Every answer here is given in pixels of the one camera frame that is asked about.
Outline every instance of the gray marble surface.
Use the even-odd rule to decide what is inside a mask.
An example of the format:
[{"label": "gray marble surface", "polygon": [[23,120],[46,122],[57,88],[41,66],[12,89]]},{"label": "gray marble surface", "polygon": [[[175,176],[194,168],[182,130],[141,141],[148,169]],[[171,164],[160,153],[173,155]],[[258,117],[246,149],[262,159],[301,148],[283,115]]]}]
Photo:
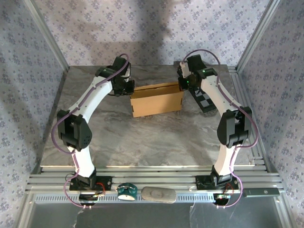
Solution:
[{"label": "gray marble surface", "polygon": [[[214,66],[223,85],[235,97],[226,65]],[[67,110],[87,89],[97,66],[72,66],[66,77],[58,108]],[[177,81],[173,66],[133,66],[136,86]],[[129,96],[107,96],[93,113],[90,153],[96,167],[106,165],[212,165],[219,153],[216,129],[220,120],[215,111],[204,114],[188,91],[182,110],[133,118]],[[236,164],[249,164],[250,150],[242,149]],[[48,137],[41,166],[73,165]]]}]

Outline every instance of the floral patterned wallpaper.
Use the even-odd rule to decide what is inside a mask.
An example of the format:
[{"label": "floral patterned wallpaper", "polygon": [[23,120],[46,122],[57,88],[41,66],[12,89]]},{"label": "floral patterned wallpaper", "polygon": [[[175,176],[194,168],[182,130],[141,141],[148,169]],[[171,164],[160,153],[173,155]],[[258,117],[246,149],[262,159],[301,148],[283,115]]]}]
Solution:
[{"label": "floral patterned wallpaper", "polygon": [[40,159],[63,70],[22,0],[0,0],[0,227]]},{"label": "floral patterned wallpaper", "polygon": [[304,227],[304,2],[282,0],[241,76],[270,161]]},{"label": "floral patterned wallpaper", "polygon": [[269,0],[36,2],[69,65],[107,65],[124,52],[136,65],[166,65],[205,48],[235,66]]}]

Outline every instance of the purple cable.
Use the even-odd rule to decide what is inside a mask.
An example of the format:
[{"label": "purple cable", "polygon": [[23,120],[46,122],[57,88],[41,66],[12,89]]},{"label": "purple cable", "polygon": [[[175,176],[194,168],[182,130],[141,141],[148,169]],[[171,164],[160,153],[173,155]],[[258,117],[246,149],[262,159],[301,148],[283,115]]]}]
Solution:
[{"label": "purple cable", "polygon": [[74,110],[72,110],[71,112],[69,112],[68,114],[66,114],[64,117],[62,117],[60,120],[58,120],[58,121],[55,123],[55,125],[54,125],[54,127],[52,128],[52,131],[51,131],[51,138],[52,138],[52,142],[53,142],[53,144],[55,145],[55,147],[56,147],[59,151],[65,153],[65,154],[71,154],[71,155],[72,155],[72,158],[73,158],[73,161],[74,161],[74,163],[75,163],[75,166],[76,166],[76,170],[77,170],[77,171],[76,171],[76,173],[75,173],[74,176],[72,176],[72,177],[70,177],[69,179],[67,179],[67,181],[65,182],[65,184],[64,184],[64,186],[63,186],[63,192],[64,192],[65,196],[68,198],[68,200],[69,200],[72,204],[74,204],[75,206],[77,206],[77,207],[83,208],[83,206],[81,206],[81,205],[75,203],[75,202],[68,196],[67,190],[66,190],[67,184],[68,184],[73,178],[76,178],[76,177],[78,176],[78,174],[79,174],[79,165],[78,165],[77,159],[76,159],[76,157],[75,157],[75,153],[76,153],[76,152],[75,152],[75,150],[73,150],[72,152],[66,152],[66,151],[64,151],[63,149],[60,148],[60,146],[57,144],[57,142],[56,142],[56,140],[55,140],[55,130],[58,128],[58,125],[59,125],[60,123],[62,123],[62,122],[63,122],[65,119],[67,119],[70,115],[72,115],[74,112],[76,112],[77,110],[80,109],[80,107],[84,104],[84,102],[87,100],[87,98],[90,96],[90,94],[91,94],[98,86],[100,86],[101,84],[103,84],[103,83],[105,83],[105,82],[107,82],[107,81],[110,81],[113,77],[117,76],[119,73],[121,73],[121,72],[126,68],[126,66],[127,66],[128,63],[129,63],[129,56],[128,56],[126,53],[121,54],[119,57],[121,57],[121,56],[126,56],[126,57],[127,57],[127,61],[126,61],[126,63],[124,64],[124,66],[123,66],[122,68],[120,68],[117,72],[115,72],[114,74],[112,74],[111,76],[109,76],[108,78],[102,80],[101,82],[97,83],[94,87],[92,87],[92,88],[89,90],[89,92],[85,95],[85,97],[82,99],[82,101],[79,103],[78,107],[76,107]]},{"label": "purple cable", "polygon": [[[182,61],[184,62],[185,59],[186,59],[189,55],[191,55],[192,53],[197,52],[197,51],[205,51],[205,52],[210,53],[210,54],[216,59],[216,61],[218,62],[218,65],[220,65],[220,61],[219,61],[218,57],[217,57],[215,54],[213,54],[211,51],[205,50],[205,49],[196,49],[196,50],[194,50],[194,51],[188,53]],[[235,177],[235,178],[238,180],[238,182],[239,182],[239,184],[240,184],[241,187],[240,187],[240,195],[239,195],[238,199],[237,199],[234,203],[232,203],[232,204],[230,204],[230,205],[228,205],[228,206],[219,206],[219,207],[222,207],[222,208],[229,208],[229,207],[232,207],[232,206],[236,205],[236,204],[239,202],[239,200],[241,199],[242,194],[243,194],[243,183],[242,183],[241,179],[240,179],[237,175],[235,175],[235,174],[233,173],[233,170],[232,170],[232,163],[234,163],[234,161],[235,161],[235,159],[236,159],[236,150],[237,150],[237,148],[252,148],[252,147],[254,147],[254,146],[257,144],[257,141],[258,141],[258,129],[257,129],[256,123],[253,121],[253,119],[251,118],[251,116],[248,115],[241,107],[239,107],[239,106],[237,106],[235,103],[233,103],[233,102],[229,99],[229,97],[224,93],[224,91],[221,89],[221,87],[220,87],[220,85],[219,85],[219,74],[218,74],[218,76],[217,76],[217,87],[218,87],[218,90],[220,91],[220,93],[223,95],[223,97],[224,97],[232,106],[234,106],[235,108],[237,108],[242,114],[244,114],[245,117],[247,117],[247,118],[250,120],[250,122],[252,123],[252,125],[253,125],[253,127],[254,127],[254,129],[255,129],[255,132],[256,132],[256,138],[255,138],[254,142],[253,142],[251,145],[248,145],[248,146],[236,146],[235,149],[234,149],[234,151],[233,151],[233,154],[232,154],[232,157],[231,157],[231,160],[230,160],[230,164],[229,164],[229,169],[230,169],[231,175],[232,175],[233,177]]]}]

